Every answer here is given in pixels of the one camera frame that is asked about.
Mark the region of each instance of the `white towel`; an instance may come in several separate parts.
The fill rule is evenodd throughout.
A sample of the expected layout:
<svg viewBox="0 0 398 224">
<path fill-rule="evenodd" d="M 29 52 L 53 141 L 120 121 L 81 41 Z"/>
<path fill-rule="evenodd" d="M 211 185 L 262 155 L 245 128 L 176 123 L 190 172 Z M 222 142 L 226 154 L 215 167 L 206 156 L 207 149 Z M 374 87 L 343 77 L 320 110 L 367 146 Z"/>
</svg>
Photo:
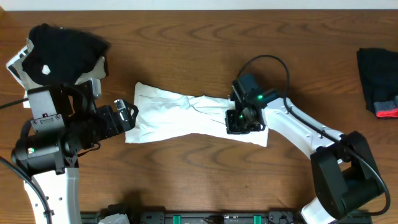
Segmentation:
<svg viewBox="0 0 398 224">
<path fill-rule="evenodd" d="M 136 127 L 126 132 L 126 143 L 161 141 L 197 133 L 267 146 L 268 127 L 261 132 L 227 134 L 225 111 L 234 102 L 208 96 L 186 96 L 137 83 L 134 104 Z"/>
</svg>

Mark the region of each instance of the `wire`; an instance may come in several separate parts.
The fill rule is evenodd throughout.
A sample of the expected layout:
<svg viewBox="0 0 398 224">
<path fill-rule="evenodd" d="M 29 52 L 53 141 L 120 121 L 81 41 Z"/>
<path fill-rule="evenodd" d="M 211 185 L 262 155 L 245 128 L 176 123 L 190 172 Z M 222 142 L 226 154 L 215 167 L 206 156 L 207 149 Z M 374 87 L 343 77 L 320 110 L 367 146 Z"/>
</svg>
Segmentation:
<svg viewBox="0 0 398 224">
<path fill-rule="evenodd" d="M 96 151 L 96 150 L 98 150 L 98 149 L 101 148 L 101 143 L 97 142 L 97 143 L 94 143 L 94 144 L 97 144 L 98 147 L 96 147 L 96 148 L 94 148 L 94 149 L 89 149 L 89 150 L 87 150 L 87 151 L 85 151 L 85 152 L 82 152 L 82 153 L 79 153 L 79 154 L 77 154 L 77 157 L 84 156 L 85 154 L 87 154 L 87 153 L 89 153 L 89 152 L 91 152 L 91 151 Z"/>
<path fill-rule="evenodd" d="M 44 207 L 44 215 L 47 219 L 47 224 L 52 224 L 51 215 L 53 215 L 53 211 L 50 210 L 49 204 L 47 203 L 47 200 L 45 199 L 44 195 L 38 190 L 38 188 L 31 181 L 31 179 L 23 171 L 21 171 L 16 166 L 12 165 L 10 162 L 8 162 L 5 158 L 1 156 L 0 156 L 0 162 L 2 162 L 6 167 L 10 168 L 10 170 L 14 171 L 20 178 L 24 179 L 24 181 L 30 187 L 32 187 L 33 191 L 37 194 L 40 201 L 42 202 L 42 205 Z"/>
<path fill-rule="evenodd" d="M 286 98 L 287 98 L 287 95 L 289 93 L 290 73 L 289 73 L 289 69 L 287 68 L 287 66 L 286 66 L 284 61 L 282 61 L 279 57 L 276 57 L 276 56 L 273 56 L 273 55 L 258 55 L 257 57 L 254 57 L 254 58 L 250 59 L 248 62 L 246 62 L 245 65 L 243 65 L 242 69 L 240 69 L 240 71 L 238 73 L 238 77 L 246 69 L 246 67 L 248 65 L 250 65 L 250 63 L 252 63 L 253 61 L 255 61 L 255 60 L 259 59 L 259 58 L 262 58 L 262 57 L 269 57 L 269 58 L 276 59 L 285 68 L 285 71 L 286 71 L 286 87 L 285 87 L 285 92 L 284 92 L 284 95 L 283 95 L 283 101 L 284 101 L 285 108 L 287 108 L 287 111 L 290 114 L 292 114 L 292 116 L 294 118 L 296 118 L 297 120 L 299 120 L 303 124 L 307 125 L 308 127 L 312 128 L 314 131 L 316 131 L 318 134 L 321 134 L 323 137 L 326 137 L 327 139 L 333 141 L 335 144 L 341 146 L 351 156 L 353 156 L 355 159 L 357 159 L 360 162 L 362 162 L 372 172 L 373 177 L 377 180 L 377 182 L 383 188 L 384 194 L 386 196 L 386 205 L 384 206 L 384 208 L 382 210 L 378 211 L 378 212 L 358 212 L 358 213 L 360 213 L 362 215 L 369 215 L 369 216 L 378 216 L 378 215 L 382 215 L 382 214 L 386 213 L 390 209 L 390 206 L 391 206 L 391 196 L 390 196 L 390 192 L 388 191 L 387 185 L 383 181 L 381 176 L 362 158 L 362 156 L 359 153 L 357 153 L 356 151 L 353 151 L 349 147 L 343 145 L 342 143 L 339 142 L 339 140 L 334 139 L 329 134 L 327 134 L 324 130 L 322 131 L 322 130 L 318 129 L 317 127 L 313 126 L 312 124 L 310 124 L 309 122 L 307 122 L 306 120 L 302 119 L 299 115 L 297 115 L 296 113 L 293 112 L 293 109 L 291 107 L 288 106 Z"/>
<path fill-rule="evenodd" d="M 22 100 L 17 100 L 17 101 L 11 102 L 11 103 L 6 103 L 5 105 L 1 105 L 1 106 L 0 106 L 0 110 L 1 110 L 1 109 L 4 109 L 4 108 L 7 108 L 7 107 L 9 107 L 9 106 L 17 105 L 17 104 L 22 103 L 22 102 L 25 102 L 25 101 L 27 101 L 27 100 L 29 100 L 29 99 L 28 99 L 28 98 L 24 98 L 24 99 L 22 99 Z"/>
</svg>

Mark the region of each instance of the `black fabric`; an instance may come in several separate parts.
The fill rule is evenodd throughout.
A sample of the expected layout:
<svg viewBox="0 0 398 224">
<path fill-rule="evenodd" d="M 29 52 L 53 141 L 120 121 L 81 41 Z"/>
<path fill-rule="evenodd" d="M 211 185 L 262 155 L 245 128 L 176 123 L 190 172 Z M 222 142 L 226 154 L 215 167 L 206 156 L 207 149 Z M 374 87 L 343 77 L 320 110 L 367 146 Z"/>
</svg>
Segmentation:
<svg viewBox="0 0 398 224">
<path fill-rule="evenodd" d="M 375 113 L 375 102 L 398 95 L 398 53 L 371 48 L 360 49 L 357 56 L 366 109 Z"/>
<path fill-rule="evenodd" d="M 108 48 L 105 41 L 77 30 L 42 24 L 33 28 L 29 39 L 34 48 L 22 63 L 24 71 L 39 85 L 74 84 L 82 73 L 94 69 Z M 50 73 L 42 73 L 47 65 Z"/>
</svg>

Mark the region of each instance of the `wood grain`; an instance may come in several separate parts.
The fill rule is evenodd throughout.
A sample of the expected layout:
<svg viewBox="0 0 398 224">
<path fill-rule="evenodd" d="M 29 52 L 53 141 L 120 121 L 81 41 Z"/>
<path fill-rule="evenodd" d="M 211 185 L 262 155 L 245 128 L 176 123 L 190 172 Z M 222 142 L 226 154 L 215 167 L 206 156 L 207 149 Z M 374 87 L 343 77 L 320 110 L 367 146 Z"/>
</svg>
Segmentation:
<svg viewBox="0 0 398 224">
<path fill-rule="evenodd" d="M 7 12 L 0 23 L 0 65 L 43 22 L 92 32 L 111 43 L 110 76 L 103 98 L 134 99 L 142 82 L 186 95 L 226 98 L 238 70 L 253 56 L 277 55 L 290 68 L 290 97 L 327 126 L 363 133 L 392 196 L 388 214 L 375 223 L 398 222 L 398 120 L 366 111 L 356 51 L 398 51 L 397 11 L 91 11 Z M 272 60 L 249 69 L 265 88 L 283 89 L 285 74 Z M 23 89 L 0 68 L 0 104 Z M 0 155 L 11 150 L 29 110 L 1 111 Z M 125 144 L 124 136 L 102 142 L 80 159 L 80 208 L 97 211 L 127 198 L 168 210 L 267 210 L 300 208 L 314 198 L 308 159 L 271 131 L 266 148 L 191 134 L 149 144 Z M 22 181 L 0 167 L 0 223 L 33 223 Z M 379 210 L 384 197 L 366 208 Z"/>
</svg>

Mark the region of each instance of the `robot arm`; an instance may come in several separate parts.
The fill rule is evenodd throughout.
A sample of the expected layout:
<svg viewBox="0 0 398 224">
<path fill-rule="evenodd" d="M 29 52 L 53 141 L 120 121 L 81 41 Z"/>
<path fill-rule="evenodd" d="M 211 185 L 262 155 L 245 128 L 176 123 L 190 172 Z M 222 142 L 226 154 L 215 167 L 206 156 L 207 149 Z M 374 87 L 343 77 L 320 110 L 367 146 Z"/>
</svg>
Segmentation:
<svg viewBox="0 0 398 224">
<path fill-rule="evenodd" d="M 69 96 L 73 98 L 73 107 Z M 138 109 L 124 100 L 112 107 L 95 105 L 101 96 L 99 80 L 80 85 L 52 85 L 28 91 L 33 119 L 22 128 L 12 160 L 32 180 L 47 200 L 52 223 L 80 224 L 78 200 L 82 149 L 135 127 Z M 29 136 L 33 127 L 35 134 Z M 37 224 L 47 223 L 39 196 L 25 183 Z"/>
<path fill-rule="evenodd" d="M 301 210 L 307 224 L 341 220 L 384 193 L 381 183 L 364 164 L 369 164 L 380 175 L 364 136 L 356 131 L 344 135 L 322 125 L 296 108 L 288 98 L 285 104 L 278 91 L 263 91 L 251 74 L 235 80 L 233 90 L 231 100 L 235 101 L 236 109 L 226 112 L 228 134 L 247 134 L 262 131 L 268 126 L 286 137 L 311 160 L 317 197 Z M 302 121 L 290 113 L 286 105 Z M 347 147 L 361 155 L 363 160 L 351 157 Z M 351 167 L 341 171 L 341 162 L 351 162 Z"/>
</svg>

